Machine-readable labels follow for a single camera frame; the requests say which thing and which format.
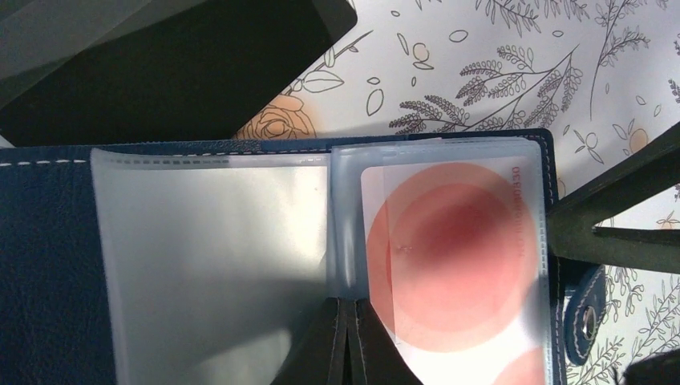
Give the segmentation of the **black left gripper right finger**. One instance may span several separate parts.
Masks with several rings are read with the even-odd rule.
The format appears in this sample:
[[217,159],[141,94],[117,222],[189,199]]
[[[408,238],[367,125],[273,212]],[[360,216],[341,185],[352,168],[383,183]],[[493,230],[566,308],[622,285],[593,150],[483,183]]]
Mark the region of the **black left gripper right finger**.
[[406,365],[366,299],[350,303],[347,329],[347,374],[349,384],[417,385],[421,381]]

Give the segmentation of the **dark blue card holder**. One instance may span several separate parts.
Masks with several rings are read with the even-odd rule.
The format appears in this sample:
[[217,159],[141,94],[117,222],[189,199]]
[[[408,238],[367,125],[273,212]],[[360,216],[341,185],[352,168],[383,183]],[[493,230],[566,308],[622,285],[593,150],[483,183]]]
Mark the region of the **dark blue card holder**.
[[[110,144],[142,155],[328,153],[387,141],[523,137],[543,158],[545,206],[557,200],[553,136],[546,129],[315,138]],[[89,164],[91,145],[1,148],[1,384],[114,384],[111,322]],[[550,255],[552,368],[567,384],[583,365],[605,310],[605,268]]]

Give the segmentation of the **white card red circles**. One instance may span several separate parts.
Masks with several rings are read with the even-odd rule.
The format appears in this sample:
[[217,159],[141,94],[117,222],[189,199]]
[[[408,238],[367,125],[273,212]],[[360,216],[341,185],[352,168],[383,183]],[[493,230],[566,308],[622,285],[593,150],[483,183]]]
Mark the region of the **white card red circles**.
[[546,384],[543,204],[526,156],[362,172],[370,302],[425,384]]

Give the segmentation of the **black card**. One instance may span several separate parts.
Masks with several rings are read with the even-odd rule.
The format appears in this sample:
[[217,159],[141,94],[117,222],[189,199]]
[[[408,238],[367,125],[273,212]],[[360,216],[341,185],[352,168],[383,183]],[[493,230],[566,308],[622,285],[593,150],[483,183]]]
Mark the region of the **black card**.
[[356,22],[346,1],[4,1],[1,134],[228,139]]

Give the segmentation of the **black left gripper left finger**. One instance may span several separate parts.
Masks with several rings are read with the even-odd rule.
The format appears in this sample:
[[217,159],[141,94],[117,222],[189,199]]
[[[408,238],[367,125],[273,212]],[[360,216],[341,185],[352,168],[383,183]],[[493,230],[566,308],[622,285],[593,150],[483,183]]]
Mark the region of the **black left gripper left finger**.
[[347,328],[348,301],[327,298],[272,383],[344,384]]

